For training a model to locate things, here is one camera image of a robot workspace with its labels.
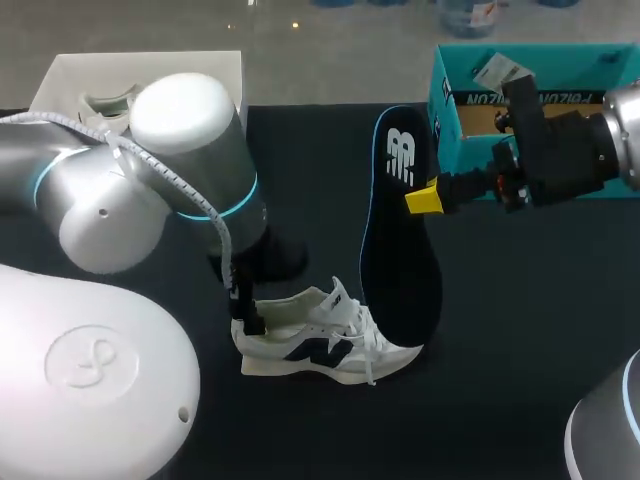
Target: white spiral cable wrap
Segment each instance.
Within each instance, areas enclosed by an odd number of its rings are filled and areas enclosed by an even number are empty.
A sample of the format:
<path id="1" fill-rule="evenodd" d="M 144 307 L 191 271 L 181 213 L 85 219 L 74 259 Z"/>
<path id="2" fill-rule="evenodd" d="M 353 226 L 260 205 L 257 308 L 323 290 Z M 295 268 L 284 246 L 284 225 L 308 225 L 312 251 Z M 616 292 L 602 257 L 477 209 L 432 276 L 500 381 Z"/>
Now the white spiral cable wrap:
<path id="1" fill-rule="evenodd" d="M 108 143 L 107 137 L 104 133 L 98 130 L 85 127 L 83 124 L 71 120 L 70 118 L 60 115 L 58 113 L 51 112 L 25 112 L 11 115 L 9 117 L 0 118 L 0 124 L 3 123 L 27 123 L 27 122 L 50 122 L 63 127 L 69 128 L 73 131 L 81 133 L 89 138 L 100 143 Z M 202 212 L 209 217 L 211 223 L 218 231 L 220 236 L 220 243 L 222 245 L 222 282 L 227 290 L 233 289 L 233 279 L 231 275 L 231 234 L 227 228 L 227 224 L 224 223 L 222 217 L 218 214 L 217 210 L 213 208 L 206 198 L 204 198 L 195 188 L 189 183 L 180 178 L 173 170 L 167 167 L 160 160 L 155 158 L 149 152 L 142 149 L 139 145 L 127 138 L 115 136 L 109 138 L 109 141 L 115 142 L 118 147 L 131 152 L 135 156 L 141 158 L 147 165 L 158 172 L 167 182 L 177 188 L 180 192 L 186 195 Z"/>

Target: shoelace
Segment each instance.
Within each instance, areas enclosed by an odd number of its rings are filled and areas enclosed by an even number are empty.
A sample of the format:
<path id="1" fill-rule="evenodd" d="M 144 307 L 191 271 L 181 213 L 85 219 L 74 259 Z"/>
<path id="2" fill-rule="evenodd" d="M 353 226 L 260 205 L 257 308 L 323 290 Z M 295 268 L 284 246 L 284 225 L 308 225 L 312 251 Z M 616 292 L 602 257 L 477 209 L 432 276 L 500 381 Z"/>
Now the shoelace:
<path id="1" fill-rule="evenodd" d="M 349 322 L 349 328 L 351 329 L 352 335 L 340 335 L 337 332 L 333 332 L 333 336 L 349 341 L 362 338 L 364 343 L 364 363 L 367 373 L 367 382 L 369 383 L 369 385 L 375 385 L 376 382 L 373 381 L 372 368 L 372 363 L 374 361 L 373 352 L 382 352 L 387 340 L 382 336 L 380 330 L 378 330 L 378 326 L 373 321 L 373 317 L 371 316 L 371 312 L 369 312 L 369 309 L 365 306 L 360 305 L 360 302 L 358 302 L 357 300 L 353 300 L 353 302 L 358 307 L 357 318 L 359 322 L 357 325 L 354 324 L 353 321 Z"/>

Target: floor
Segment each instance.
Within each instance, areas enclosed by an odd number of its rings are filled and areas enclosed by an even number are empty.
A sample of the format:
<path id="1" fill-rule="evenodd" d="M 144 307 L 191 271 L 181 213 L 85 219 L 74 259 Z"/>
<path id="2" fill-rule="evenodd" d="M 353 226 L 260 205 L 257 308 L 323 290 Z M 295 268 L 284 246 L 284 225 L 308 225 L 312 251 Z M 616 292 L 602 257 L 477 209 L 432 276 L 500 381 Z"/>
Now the floor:
<path id="1" fill-rule="evenodd" d="M 636 0 L 509 3 L 481 41 L 640 40 Z M 60 53 L 231 49 L 246 54 L 253 105 L 424 101 L 434 46 L 456 41 L 430 0 L 331 9 L 309 0 L 0 0 L 0 107 L 28 105 Z"/>

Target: screw hole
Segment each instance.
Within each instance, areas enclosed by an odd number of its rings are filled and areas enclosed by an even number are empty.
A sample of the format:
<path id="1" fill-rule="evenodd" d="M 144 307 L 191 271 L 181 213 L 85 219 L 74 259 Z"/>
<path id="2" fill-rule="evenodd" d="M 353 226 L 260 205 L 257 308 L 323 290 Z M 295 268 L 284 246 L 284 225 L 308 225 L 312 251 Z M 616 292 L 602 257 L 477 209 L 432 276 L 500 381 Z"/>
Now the screw hole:
<path id="1" fill-rule="evenodd" d="M 182 407 L 178 410 L 178 418 L 182 423 L 189 423 L 189 410 L 187 410 L 187 407 Z"/>

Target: white sneaker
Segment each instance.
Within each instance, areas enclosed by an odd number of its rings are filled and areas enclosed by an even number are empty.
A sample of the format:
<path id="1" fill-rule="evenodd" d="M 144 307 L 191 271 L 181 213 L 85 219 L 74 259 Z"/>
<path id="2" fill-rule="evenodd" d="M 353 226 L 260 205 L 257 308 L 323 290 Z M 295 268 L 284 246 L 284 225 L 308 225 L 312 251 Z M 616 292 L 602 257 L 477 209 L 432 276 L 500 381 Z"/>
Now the white sneaker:
<path id="1" fill-rule="evenodd" d="M 110 130 L 122 135 L 129 128 L 129 110 L 142 91 L 138 84 L 116 97 L 98 98 L 87 93 L 80 95 L 78 118 L 80 123 L 94 130 Z"/>
<path id="2" fill-rule="evenodd" d="M 331 294 L 311 287 L 284 300 L 256 302 L 267 334 L 246 336 L 232 320 L 231 335 L 243 355 L 245 375 L 279 376 L 321 372 L 352 385 L 390 375 L 406 367 L 422 347 L 402 348 L 378 330 L 369 309 L 349 298 L 337 278 Z"/>

